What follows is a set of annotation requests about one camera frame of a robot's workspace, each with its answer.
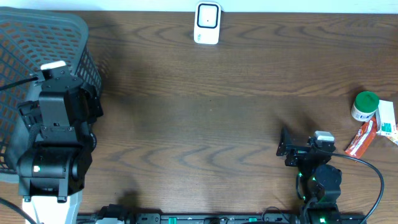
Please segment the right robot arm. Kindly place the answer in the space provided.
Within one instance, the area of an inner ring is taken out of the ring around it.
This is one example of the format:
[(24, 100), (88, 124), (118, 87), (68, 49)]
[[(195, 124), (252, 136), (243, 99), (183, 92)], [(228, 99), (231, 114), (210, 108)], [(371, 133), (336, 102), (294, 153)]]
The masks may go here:
[(335, 150), (335, 137), (327, 131), (315, 131), (305, 146), (299, 146), (294, 144), (287, 128), (281, 129), (276, 155), (285, 157), (286, 166), (298, 168), (296, 192), (304, 202), (291, 223), (341, 220), (336, 201), (341, 195), (342, 172), (328, 164)]

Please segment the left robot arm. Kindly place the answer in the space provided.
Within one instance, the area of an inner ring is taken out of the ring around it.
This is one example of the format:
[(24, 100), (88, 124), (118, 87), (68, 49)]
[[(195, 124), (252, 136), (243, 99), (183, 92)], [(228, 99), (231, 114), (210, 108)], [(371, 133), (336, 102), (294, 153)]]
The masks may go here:
[(95, 86), (65, 67), (42, 73), (38, 99), (18, 107), (29, 131), (17, 161), (22, 209), (29, 223), (76, 223), (103, 109)]

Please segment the white green medicine box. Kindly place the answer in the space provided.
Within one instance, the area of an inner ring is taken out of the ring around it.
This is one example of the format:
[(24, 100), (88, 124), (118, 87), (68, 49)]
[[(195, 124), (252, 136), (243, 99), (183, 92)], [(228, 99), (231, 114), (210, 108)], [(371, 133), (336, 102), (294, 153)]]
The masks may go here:
[(392, 101), (379, 100), (376, 110), (377, 134), (391, 137), (397, 131), (394, 104)]

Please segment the red orange snack bar wrapper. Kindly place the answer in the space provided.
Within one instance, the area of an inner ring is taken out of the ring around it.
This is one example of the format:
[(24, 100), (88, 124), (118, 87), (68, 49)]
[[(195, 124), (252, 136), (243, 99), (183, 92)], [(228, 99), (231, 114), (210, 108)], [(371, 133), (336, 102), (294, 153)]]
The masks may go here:
[(372, 117), (358, 129), (357, 134), (345, 149), (345, 153), (350, 157), (360, 159), (376, 137), (376, 132), (376, 119)]

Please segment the orange small carton box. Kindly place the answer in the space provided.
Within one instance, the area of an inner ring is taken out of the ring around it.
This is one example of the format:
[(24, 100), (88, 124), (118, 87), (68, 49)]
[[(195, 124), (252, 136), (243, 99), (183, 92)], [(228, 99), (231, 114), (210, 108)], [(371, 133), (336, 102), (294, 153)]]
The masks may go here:
[(393, 131), (390, 136), (387, 137), (390, 141), (392, 141), (395, 145), (398, 145), (398, 132), (397, 125), (393, 127)]

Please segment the green lid jar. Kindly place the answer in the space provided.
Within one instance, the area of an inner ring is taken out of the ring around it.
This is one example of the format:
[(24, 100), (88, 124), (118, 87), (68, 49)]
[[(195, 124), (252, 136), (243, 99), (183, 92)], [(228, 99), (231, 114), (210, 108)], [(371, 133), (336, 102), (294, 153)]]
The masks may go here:
[(352, 105), (351, 115), (352, 117), (361, 122), (369, 121), (379, 105), (379, 97), (371, 91), (362, 91), (359, 93)]

